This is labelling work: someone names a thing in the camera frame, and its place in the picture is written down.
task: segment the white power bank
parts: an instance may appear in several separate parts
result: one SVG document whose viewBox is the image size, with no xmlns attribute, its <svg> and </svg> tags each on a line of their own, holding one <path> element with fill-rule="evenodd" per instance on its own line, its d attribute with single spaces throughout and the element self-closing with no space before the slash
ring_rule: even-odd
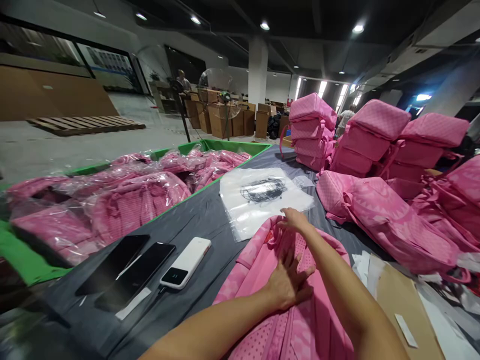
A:
<svg viewBox="0 0 480 360">
<path fill-rule="evenodd" d="M 194 237 L 162 276 L 160 284 L 173 289 L 183 289 L 210 246 L 210 240 Z"/>
</svg>

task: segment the gray table cover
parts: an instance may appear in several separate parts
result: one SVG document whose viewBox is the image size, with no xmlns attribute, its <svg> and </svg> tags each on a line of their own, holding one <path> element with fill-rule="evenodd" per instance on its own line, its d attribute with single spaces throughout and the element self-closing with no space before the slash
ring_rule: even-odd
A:
<svg viewBox="0 0 480 360">
<path fill-rule="evenodd" d="M 305 175 L 315 182 L 316 172 L 296 162 L 292 149 L 275 145 L 253 158 L 244 168 L 282 168 L 290 179 Z M 204 191 L 171 209 L 158 219 L 142 226 L 132 235 L 149 234 L 147 249 L 154 242 L 176 245 L 175 253 L 149 282 L 152 294 L 135 308 L 123 321 L 114 313 L 94 307 L 99 294 L 89 295 L 80 306 L 83 297 L 76 297 L 77 288 L 90 276 L 102 260 L 115 248 L 116 243 L 99 251 L 68 275 L 61 278 L 44 294 L 46 303 L 71 326 L 69 332 L 77 342 L 109 359 L 137 359 L 157 339 L 180 324 L 192 314 L 210 306 L 220 287 L 232 270 L 235 261 L 248 241 L 235 242 L 228 216 L 219 196 L 220 184 L 214 183 Z M 325 218 L 325 210 L 314 186 L 303 191 L 314 197 L 315 206 L 307 212 L 309 221 L 338 239 L 350 254 L 362 250 L 376 254 L 384 260 L 392 260 L 361 229 L 351 223 L 339 226 Z M 193 237 L 210 239 L 211 249 L 193 274 L 187 286 L 180 291 L 167 289 L 158 299 L 160 277 Z M 151 309 L 139 317 L 154 301 Z M 120 343 L 128 332 L 131 332 Z"/>
</svg>

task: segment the person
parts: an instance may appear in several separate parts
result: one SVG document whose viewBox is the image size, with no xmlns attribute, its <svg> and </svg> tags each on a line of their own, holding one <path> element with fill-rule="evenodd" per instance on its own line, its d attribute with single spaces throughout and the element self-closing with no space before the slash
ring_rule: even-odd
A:
<svg viewBox="0 0 480 360">
<path fill-rule="evenodd" d="M 190 81 L 185 77 L 183 70 L 178 70 L 178 77 L 176 79 L 183 85 L 184 92 L 189 93 L 192 91 L 192 85 L 190 85 Z"/>
<path fill-rule="evenodd" d="M 330 302 L 360 360 L 408 360 L 400 338 L 367 288 L 311 225 L 292 208 L 281 210 L 280 226 L 300 233 L 315 259 Z M 300 259 L 292 250 L 279 257 L 267 284 L 258 292 L 227 300 L 196 313 L 154 343 L 140 360 L 213 360 L 266 316 L 308 299 L 313 290 L 305 280 L 315 268 L 297 273 Z"/>
<path fill-rule="evenodd" d="M 335 136 L 337 138 L 341 137 L 343 135 L 343 133 L 345 132 L 345 128 L 347 127 L 348 122 L 350 121 L 352 116 L 355 115 L 355 109 L 356 108 L 357 108 L 357 106 L 355 106 L 354 104 L 350 104 L 349 110 L 345 110 L 338 117 L 339 120 L 340 120 L 340 123 L 338 124 L 338 127 L 336 128 Z"/>
</svg>

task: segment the fan stand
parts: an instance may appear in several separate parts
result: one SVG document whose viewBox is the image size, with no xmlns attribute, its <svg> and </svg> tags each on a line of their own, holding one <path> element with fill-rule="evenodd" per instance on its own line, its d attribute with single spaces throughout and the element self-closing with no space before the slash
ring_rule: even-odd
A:
<svg viewBox="0 0 480 360">
<path fill-rule="evenodd" d="M 230 93 L 228 91 L 221 91 L 220 92 L 220 99 L 221 102 L 225 105 L 225 131 L 226 131 L 226 139 L 230 141 L 230 121 L 229 121 L 229 111 L 227 104 L 231 101 Z"/>
<path fill-rule="evenodd" d="M 173 98 L 175 99 L 175 105 L 177 111 L 180 113 L 181 121 L 183 122 L 183 128 L 185 129 L 186 139 L 190 143 L 190 134 L 189 129 L 187 128 L 187 121 L 185 120 L 184 106 L 182 104 L 182 99 L 180 98 L 180 93 L 184 92 L 184 86 L 178 80 L 170 81 L 170 89 L 173 92 Z"/>
</svg>

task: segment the concrete floor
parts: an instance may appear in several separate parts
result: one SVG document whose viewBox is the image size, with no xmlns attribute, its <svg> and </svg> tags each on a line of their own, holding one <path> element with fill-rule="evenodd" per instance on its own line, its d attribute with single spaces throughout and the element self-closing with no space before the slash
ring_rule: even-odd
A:
<svg viewBox="0 0 480 360">
<path fill-rule="evenodd" d="M 187 142 L 182 118 L 160 114 L 154 104 L 141 95 L 109 93 L 118 113 L 146 125 L 142 130 L 107 132 L 60 137 L 33 127 L 26 121 L 0 122 L 0 184 L 14 184 L 26 179 L 59 174 L 121 155 L 176 147 Z M 216 139 L 188 124 L 191 141 Z M 253 140 L 279 144 L 279 140 L 253 136 L 232 137 L 233 141 Z"/>
</svg>

